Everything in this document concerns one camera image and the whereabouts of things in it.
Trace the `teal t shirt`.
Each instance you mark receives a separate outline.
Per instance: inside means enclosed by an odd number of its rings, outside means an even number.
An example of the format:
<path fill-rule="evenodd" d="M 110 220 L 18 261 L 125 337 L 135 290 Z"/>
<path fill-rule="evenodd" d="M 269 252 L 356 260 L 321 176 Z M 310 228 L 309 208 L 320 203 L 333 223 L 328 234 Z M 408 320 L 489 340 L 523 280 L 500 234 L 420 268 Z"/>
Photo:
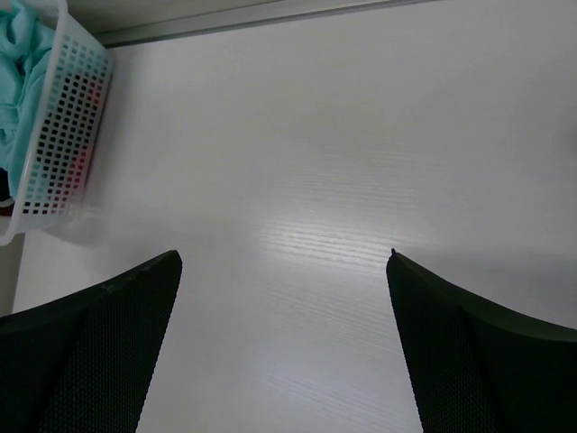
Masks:
<path fill-rule="evenodd" d="M 19 189 L 54 37 L 22 1 L 1 12 L 1 170 L 11 198 Z"/>

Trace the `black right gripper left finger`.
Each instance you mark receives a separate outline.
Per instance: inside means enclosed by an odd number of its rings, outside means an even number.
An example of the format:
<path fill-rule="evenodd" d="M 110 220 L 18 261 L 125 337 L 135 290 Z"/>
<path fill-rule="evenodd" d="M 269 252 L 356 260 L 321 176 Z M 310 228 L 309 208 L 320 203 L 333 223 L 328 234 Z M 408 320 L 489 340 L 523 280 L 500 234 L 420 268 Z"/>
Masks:
<path fill-rule="evenodd" d="M 134 432 L 177 297 L 175 250 L 1 318 L 3 432 Z"/>

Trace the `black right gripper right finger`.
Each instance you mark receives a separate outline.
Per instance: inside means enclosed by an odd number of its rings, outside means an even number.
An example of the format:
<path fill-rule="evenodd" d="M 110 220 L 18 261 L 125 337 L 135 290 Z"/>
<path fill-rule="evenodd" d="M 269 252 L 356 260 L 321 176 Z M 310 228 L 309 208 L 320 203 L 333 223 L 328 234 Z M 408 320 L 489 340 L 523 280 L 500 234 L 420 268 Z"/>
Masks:
<path fill-rule="evenodd" d="M 389 295 L 425 432 L 574 432 L 576 332 L 393 251 Z"/>

